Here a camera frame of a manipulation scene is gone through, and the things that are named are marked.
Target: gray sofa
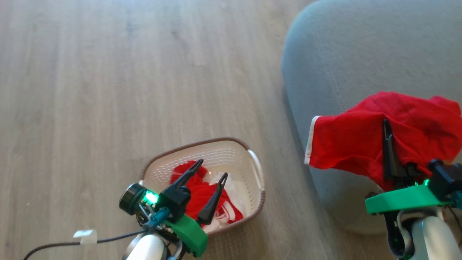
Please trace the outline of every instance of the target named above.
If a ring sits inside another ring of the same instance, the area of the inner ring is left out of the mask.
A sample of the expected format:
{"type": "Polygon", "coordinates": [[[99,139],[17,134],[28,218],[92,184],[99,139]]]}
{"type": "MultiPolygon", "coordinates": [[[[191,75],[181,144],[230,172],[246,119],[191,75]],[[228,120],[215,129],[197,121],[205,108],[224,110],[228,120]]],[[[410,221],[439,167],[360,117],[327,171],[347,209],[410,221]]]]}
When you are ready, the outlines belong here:
{"type": "MultiPolygon", "coordinates": [[[[302,146],[314,116],[339,114],[378,91],[462,104],[461,15],[461,0],[320,0],[304,9],[282,60],[302,146]]],[[[365,195],[377,190],[372,181],[334,169],[310,172],[322,204],[345,229],[385,231],[381,216],[365,212],[365,195]]]]}

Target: green led light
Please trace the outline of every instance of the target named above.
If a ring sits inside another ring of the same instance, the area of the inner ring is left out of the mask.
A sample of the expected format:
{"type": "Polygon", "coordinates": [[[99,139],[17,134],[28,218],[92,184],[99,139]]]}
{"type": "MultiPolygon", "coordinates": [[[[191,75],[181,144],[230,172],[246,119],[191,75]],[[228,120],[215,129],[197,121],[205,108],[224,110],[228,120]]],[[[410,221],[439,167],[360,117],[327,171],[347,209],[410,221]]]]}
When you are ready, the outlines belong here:
{"type": "Polygon", "coordinates": [[[425,185],[425,186],[426,186],[426,185],[428,185],[429,182],[430,182],[430,179],[426,179],[426,180],[424,180],[424,183],[422,183],[422,185],[425,185]]]}
{"type": "Polygon", "coordinates": [[[145,200],[149,201],[150,203],[156,204],[157,200],[159,199],[159,195],[154,194],[152,192],[146,192],[146,195],[145,195],[144,198],[145,198],[145,200]]]}

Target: red fabric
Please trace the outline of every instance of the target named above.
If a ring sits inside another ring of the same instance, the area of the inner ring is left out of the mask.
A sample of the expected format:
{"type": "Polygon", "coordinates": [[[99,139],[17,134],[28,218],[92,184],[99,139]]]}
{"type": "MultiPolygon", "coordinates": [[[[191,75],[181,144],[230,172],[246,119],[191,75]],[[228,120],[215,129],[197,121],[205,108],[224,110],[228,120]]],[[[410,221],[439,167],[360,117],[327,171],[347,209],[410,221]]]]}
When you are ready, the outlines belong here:
{"type": "MultiPolygon", "coordinates": [[[[177,166],[173,170],[170,183],[173,183],[175,180],[177,180],[195,163],[195,161],[189,161],[185,164],[177,166]]],[[[201,166],[199,170],[196,172],[196,174],[193,175],[193,177],[191,177],[191,179],[189,179],[189,181],[186,184],[186,187],[188,187],[191,191],[191,200],[186,206],[186,215],[190,216],[192,219],[197,219],[199,212],[204,208],[210,197],[212,197],[213,193],[217,189],[217,184],[210,185],[208,182],[204,182],[202,180],[204,176],[207,174],[207,172],[207,169],[201,166]]],[[[231,203],[228,194],[226,193],[226,190],[223,190],[223,192],[221,193],[221,197],[217,205],[216,214],[224,214],[225,207],[223,207],[223,205],[226,201],[229,202],[236,214],[236,219],[234,221],[230,220],[228,222],[232,223],[241,220],[243,216],[241,212],[239,212],[239,210],[237,210],[231,203]]]]}
{"type": "Polygon", "coordinates": [[[390,190],[392,183],[383,179],[385,118],[390,122],[401,165],[414,162],[427,178],[431,177],[427,165],[432,159],[452,162],[461,150],[462,118],[455,101],[379,92],[343,114],[316,120],[311,151],[307,148],[309,165],[368,176],[390,190]]]}

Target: black cable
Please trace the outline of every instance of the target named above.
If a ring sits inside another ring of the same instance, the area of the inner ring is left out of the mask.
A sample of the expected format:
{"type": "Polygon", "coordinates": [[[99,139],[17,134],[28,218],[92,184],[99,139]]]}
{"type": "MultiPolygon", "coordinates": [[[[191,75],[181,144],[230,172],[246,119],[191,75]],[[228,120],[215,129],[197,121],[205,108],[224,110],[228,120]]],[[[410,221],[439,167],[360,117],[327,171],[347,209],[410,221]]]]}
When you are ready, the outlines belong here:
{"type": "MultiPolygon", "coordinates": [[[[456,220],[457,226],[459,227],[459,230],[460,230],[461,235],[462,235],[462,225],[461,225],[461,222],[459,221],[459,218],[457,217],[456,213],[452,210],[452,208],[448,207],[448,209],[452,213],[452,215],[454,216],[454,219],[456,220]]],[[[459,247],[462,245],[462,237],[459,240],[459,243],[457,245],[459,247]]]]}
{"type": "MultiPolygon", "coordinates": [[[[106,243],[106,242],[112,242],[112,241],[115,241],[115,240],[119,240],[119,239],[126,238],[126,237],[129,237],[129,236],[142,234],[142,233],[145,233],[145,232],[146,232],[146,229],[142,229],[140,231],[136,231],[136,232],[125,234],[125,235],[120,235],[120,236],[116,236],[116,237],[101,239],[101,240],[98,240],[97,243],[101,244],[101,243],[106,243]]],[[[26,257],[24,257],[24,260],[28,260],[31,255],[33,255],[35,252],[40,251],[42,249],[55,248],[55,247],[67,247],[67,246],[79,246],[79,245],[80,245],[80,242],[62,242],[62,243],[53,243],[53,244],[39,246],[39,247],[33,249],[32,251],[30,251],[26,255],[26,257]]]]}

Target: laundry basket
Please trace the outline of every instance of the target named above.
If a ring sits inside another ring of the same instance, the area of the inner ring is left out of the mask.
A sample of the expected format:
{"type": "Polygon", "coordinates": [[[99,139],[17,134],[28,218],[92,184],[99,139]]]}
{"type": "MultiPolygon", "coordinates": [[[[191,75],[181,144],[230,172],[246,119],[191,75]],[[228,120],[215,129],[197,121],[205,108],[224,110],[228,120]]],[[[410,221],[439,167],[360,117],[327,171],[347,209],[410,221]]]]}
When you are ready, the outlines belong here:
{"type": "Polygon", "coordinates": [[[265,202],[265,184],[261,165],[255,153],[244,142],[230,137],[193,143],[161,154],[146,166],[140,183],[159,193],[169,184],[173,169],[190,160],[204,159],[209,174],[205,181],[227,172],[242,195],[244,216],[241,220],[208,233],[226,232],[254,218],[265,202]]]}

